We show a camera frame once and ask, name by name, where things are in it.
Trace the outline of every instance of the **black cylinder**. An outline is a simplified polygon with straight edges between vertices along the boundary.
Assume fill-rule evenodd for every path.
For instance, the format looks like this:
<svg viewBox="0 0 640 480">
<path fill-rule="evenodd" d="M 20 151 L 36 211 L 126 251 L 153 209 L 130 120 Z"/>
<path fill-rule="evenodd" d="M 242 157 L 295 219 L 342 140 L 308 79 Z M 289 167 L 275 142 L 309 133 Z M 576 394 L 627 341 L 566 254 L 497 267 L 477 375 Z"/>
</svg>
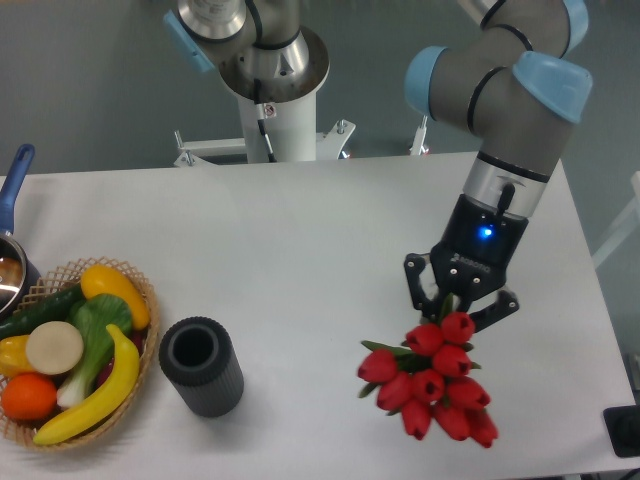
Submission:
<svg viewBox="0 0 640 480">
<path fill-rule="evenodd" d="M 162 338 L 159 357 L 162 372 L 196 415 L 219 417 L 240 401 L 242 371 L 229 334 L 215 320 L 176 323 Z"/>
</svg>

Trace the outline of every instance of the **white round vegetable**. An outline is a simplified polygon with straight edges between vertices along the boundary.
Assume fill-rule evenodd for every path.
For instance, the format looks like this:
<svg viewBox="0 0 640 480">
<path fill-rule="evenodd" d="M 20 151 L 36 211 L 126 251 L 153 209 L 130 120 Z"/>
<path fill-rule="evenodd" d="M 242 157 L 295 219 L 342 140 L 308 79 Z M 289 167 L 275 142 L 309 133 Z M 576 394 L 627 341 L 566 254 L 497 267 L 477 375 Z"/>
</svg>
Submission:
<svg viewBox="0 0 640 480">
<path fill-rule="evenodd" d="M 71 370 L 80 361 L 84 343 L 77 328 L 67 322 L 47 322 L 29 335 L 26 346 L 31 366 L 45 375 Z"/>
</svg>

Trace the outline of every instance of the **toy vegetable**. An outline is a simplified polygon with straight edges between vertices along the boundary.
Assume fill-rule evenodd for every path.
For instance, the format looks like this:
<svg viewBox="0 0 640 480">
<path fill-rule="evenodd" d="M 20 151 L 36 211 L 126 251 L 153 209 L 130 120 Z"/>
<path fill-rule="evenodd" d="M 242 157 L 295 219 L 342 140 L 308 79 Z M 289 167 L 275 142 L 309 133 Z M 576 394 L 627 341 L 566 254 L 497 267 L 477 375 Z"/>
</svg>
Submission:
<svg viewBox="0 0 640 480">
<path fill-rule="evenodd" d="M 33 368 L 45 375 L 59 375 L 76 366 L 84 343 L 80 332 L 67 322 L 47 322 L 27 340 L 26 353 Z"/>
<path fill-rule="evenodd" d="M 115 325 L 107 325 L 113 339 L 113 372 L 107 381 L 82 403 L 56 415 L 33 437 L 36 445 L 64 442 L 93 427 L 124 402 L 133 390 L 140 372 L 138 349 Z"/>
<path fill-rule="evenodd" d="M 21 373 L 33 372 L 26 354 L 29 335 L 9 337 L 0 341 L 0 375 L 13 378 Z"/>
<path fill-rule="evenodd" d="M 72 315 L 70 323 L 80 331 L 84 354 L 58 390 L 58 405 L 62 408 L 73 407 L 87 398 L 93 381 L 113 356 L 113 341 L 105 327 L 114 324 L 128 335 L 131 332 L 131 313 L 123 300 L 103 294 L 80 307 Z"/>
<path fill-rule="evenodd" d="M 49 295 L 0 323 L 0 340 L 29 334 L 46 322 L 65 320 L 73 304 L 83 298 L 79 284 Z"/>
<path fill-rule="evenodd" d="M 87 300 L 109 293 L 127 302 L 133 318 L 133 329 L 143 330 L 149 325 L 149 310 L 131 281 L 115 268 L 106 265 L 93 265 L 87 268 L 80 277 L 82 293 Z"/>
</svg>

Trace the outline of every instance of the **bok choy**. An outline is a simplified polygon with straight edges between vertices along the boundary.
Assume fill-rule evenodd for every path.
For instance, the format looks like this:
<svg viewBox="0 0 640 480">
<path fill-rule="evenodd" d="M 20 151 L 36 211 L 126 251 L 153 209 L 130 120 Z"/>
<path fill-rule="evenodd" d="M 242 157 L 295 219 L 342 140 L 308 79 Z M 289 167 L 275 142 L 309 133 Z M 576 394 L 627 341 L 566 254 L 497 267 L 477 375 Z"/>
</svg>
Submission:
<svg viewBox="0 0 640 480">
<path fill-rule="evenodd" d="M 102 294 L 72 310 L 69 322 L 80 331 L 84 353 L 80 362 L 58 389 L 58 405 L 70 408 L 91 393 L 100 370 L 113 356 L 113 340 L 107 325 L 117 325 L 122 333 L 131 333 L 132 318 L 127 304 L 120 298 Z"/>
</svg>

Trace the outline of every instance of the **light blue joint cap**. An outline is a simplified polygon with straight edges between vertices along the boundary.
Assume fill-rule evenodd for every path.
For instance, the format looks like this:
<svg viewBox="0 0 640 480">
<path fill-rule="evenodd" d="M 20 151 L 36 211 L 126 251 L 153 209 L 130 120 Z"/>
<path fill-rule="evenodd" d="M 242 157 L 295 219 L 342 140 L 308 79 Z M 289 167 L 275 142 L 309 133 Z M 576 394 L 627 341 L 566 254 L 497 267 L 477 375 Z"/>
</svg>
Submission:
<svg viewBox="0 0 640 480">
<path fill-rule="evenodd" d="M 211 60 L 207 58 L 196 42 L 193 41 L 193 38 L 189 36 L 173 12 L 168 11 L 163 21 L 176 48 L 196 71 L 206 73 L 215 70 L 216 67 L 211 63 Z"/>
<path fill-rule="evenodd" d="M 411 61 L 404 77 L 404 98 L 407 103 L 423 115 L 431 117 L 429 89 L 431 75 L 438 57 L 447 47 L 427 47 Z"/>
<path fill-rule="evenodd" d="M 582 67 L 538 52 L 525 52 L 513 75 L 540 103 L 572 123 L 580 123 L 593 79 Z"/>
<path fill-rule="evenodd" d="M 589 29 L 589 12 L 583 0 L 564 0 L 564 6 L 569 14 L 569 47 L 567 52 L 573 50 L 578 45 Z"/>
</svg>

